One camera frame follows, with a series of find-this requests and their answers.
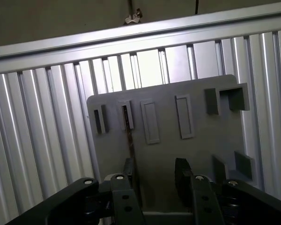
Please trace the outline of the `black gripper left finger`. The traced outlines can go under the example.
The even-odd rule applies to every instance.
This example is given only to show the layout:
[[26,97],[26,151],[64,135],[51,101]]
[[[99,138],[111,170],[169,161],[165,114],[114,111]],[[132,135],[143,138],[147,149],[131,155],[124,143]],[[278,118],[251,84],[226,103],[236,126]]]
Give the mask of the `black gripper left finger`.
[[123,173],[99,183],[81,178],[9,222],[10,225],[144,225],[145,218],[133,189],[134,158]]

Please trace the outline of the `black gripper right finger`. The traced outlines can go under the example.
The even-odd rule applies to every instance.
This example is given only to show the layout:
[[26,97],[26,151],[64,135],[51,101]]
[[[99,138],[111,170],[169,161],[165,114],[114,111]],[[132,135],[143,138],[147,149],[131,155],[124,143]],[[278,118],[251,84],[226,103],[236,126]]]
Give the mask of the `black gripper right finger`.
[[194,225],[281,225],[281,200],[241,180],[210,182],[185,158],[175,160],[175,185]]

